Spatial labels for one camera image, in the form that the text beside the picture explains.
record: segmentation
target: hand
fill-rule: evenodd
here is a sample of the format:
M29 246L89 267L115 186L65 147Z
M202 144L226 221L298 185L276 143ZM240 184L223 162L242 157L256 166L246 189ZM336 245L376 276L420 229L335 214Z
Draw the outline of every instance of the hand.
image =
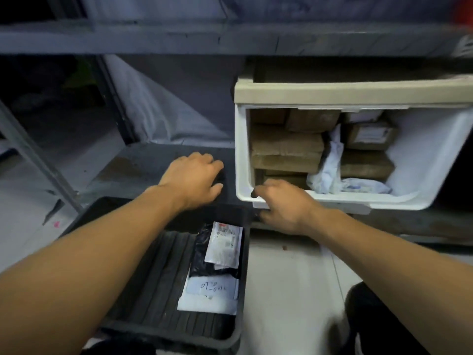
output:
M260 218L283 233L312 236L317 232L317 219L327 209L306 191L284 180L268 179L254 192L268 203L270 210Z
M173 189L182 201L182 210L195 209L212 202L220 194L223 184L212 186L212 183L222 169L221 160L214 161L210 154L194 152L172 162L158 186Z

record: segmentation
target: black plastic crate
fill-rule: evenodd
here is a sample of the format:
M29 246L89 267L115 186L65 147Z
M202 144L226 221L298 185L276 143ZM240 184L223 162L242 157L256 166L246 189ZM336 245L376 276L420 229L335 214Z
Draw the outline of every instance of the black plastic crate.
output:
M63 235L129 201L100 198ZM227 204L210 204L177 216L145 253L103 320L102 329L111 334L136 335L168 351L235 354L243 326L251 217L251 210ZM236 316L176 310L189 270L195 234L204 223L213 221L244 227Z

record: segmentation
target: metal shelf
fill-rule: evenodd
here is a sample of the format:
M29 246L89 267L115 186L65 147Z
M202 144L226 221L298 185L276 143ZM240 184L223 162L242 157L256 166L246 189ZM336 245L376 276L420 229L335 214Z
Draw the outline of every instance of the metal shelf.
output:
M0 54L473 57L471 32L449 24L75 19L0 26Z

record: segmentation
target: red object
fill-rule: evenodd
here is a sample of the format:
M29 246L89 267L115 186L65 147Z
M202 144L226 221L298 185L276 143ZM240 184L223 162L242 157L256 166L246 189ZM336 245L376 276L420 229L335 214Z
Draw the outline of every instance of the red object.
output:
M473 27L473 0L461 0L456 8L455 22Z

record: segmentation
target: forearm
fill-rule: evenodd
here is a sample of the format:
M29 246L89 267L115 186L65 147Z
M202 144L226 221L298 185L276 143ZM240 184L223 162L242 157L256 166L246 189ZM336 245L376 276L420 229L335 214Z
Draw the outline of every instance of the forearm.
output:
M5 271L0 353L79 352L153 239L181 209L171 190L153 187Z
M429 352L471 352L473 267L340 211L315 216L310 234L346 262Z

